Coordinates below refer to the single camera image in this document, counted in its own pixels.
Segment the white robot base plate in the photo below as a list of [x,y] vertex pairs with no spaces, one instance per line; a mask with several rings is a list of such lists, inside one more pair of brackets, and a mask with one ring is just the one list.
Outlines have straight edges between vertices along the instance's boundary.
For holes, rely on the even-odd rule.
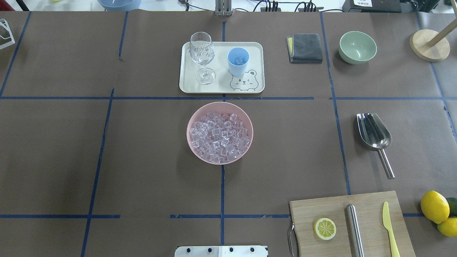
[[175,257],[267,257],[267,246],[181,246],[175,250]]

